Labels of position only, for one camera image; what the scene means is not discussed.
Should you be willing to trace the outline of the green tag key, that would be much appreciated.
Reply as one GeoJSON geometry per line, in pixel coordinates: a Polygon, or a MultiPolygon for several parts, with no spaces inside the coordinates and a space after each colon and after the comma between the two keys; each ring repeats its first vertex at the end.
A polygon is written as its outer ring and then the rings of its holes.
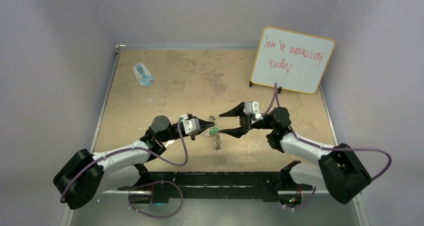
{"type": "Polygon", "coordinates": [[[208,132],[205,133],[205,136],[206,137],[212,137],[212,136],[215,136],[216,134],[219,134],[219,128],[212,127],[212,128],[210,128],[210,130],[208,132]]]}

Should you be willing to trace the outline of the metal disc with keyrings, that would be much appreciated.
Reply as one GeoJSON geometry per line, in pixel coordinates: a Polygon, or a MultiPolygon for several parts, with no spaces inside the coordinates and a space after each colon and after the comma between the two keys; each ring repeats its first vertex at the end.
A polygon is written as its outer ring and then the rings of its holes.
{"type": "MultiPolygon", "coordinates": [[[[217,123],[217,120],[216,120],[216,118],[214,116],[211,115],[209,117],[209,120],[210,121],[213,121],[215,123],[215,126],[214,127],[217,127],[218,128],[218,123],[217,123]]],[[[220,137],[220,134],[216,134],[215,136],[212,136],[210,138],[212,138],[212,140],[214,142],[214,148],[215,148],[215,150],[220,150],[221,149],[221,137],[220,137]]]]}

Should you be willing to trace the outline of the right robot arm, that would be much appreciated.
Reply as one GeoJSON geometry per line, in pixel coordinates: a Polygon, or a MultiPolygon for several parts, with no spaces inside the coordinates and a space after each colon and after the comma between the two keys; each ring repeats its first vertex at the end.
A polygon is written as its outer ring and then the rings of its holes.
{"type": "Polygon", "coordinates": [[[319,144],[295,133],[285,107],[275,107],[261,114],[258,102],[241,102],[219,116],[239,118],[238,128],[222,129],[220,133],[241,138],[253,129],[269,129],[271,132],[266,139],[272,149],[307,161],[294,162],[285,168],[287,172],[281,175],[280,181],[286,189],[308,184],[327,190],[337,202],[347,204],[372,182],[372,177],[347,144],[319,144]]]}

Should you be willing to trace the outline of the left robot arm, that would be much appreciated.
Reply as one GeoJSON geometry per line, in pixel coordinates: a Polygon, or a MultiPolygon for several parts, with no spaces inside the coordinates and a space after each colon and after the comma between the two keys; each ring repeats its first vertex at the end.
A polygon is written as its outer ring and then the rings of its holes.
{"type": "Polygon", "coordinates": [[[141,172],[143,165],[160,159],[173,166],[184,166],[188,162],[188,150],[184,138],[192,140],[199,134],[214,127],[211,121],[185,114],[176,123],[159,115],[148,127],[145,135],[130,145],[118,149],[92,153],[87,149],[77,151],[53,178],[53,184],[60,192],[60,203],[70,209],[78,209],[104,191],[133,186],[144,190],[149,177],[141,172]],[[184,161],[172,162],[162,156],[165,144],[179,139],[183,146],[184,161]]]}

